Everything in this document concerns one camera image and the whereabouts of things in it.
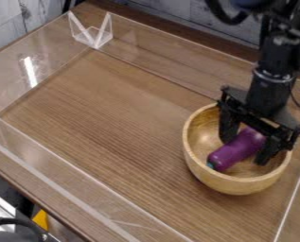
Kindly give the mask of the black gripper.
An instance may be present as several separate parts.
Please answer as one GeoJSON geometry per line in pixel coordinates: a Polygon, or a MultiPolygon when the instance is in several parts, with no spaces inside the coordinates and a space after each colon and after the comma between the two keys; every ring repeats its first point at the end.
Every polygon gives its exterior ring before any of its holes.
{"type": "Polygon", "coordinates": [[[231,86],[221,88],[219,139],[230,142],[239,124],[251,127],[265,137],[254,159],[257,165],[266,165],[281,150],[292,150],[300,135],[300,124],[286,108],[294,81],[294,74],[272,75],[254,69],[246,90],[231,86]]]}

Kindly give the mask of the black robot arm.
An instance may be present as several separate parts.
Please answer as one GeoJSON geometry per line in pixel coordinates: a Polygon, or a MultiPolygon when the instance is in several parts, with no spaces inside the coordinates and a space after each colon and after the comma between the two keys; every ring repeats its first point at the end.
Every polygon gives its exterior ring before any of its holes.
{"type": "Polygon", "coordinates": [[[239,12],[229,16],[219,0],[205,0],[219,21],[238,25],[250,15],[262,17],[261,57],[251,71],[249,88],[221,88],[219,139],[229,142],[239,124],[265,137],[254,163],[264,165],[282,150],[290,150],[300,135],[300,123],[288,111],[296,98],[292,89],[300,76],[300,0],[231,0],[239,12]]]}

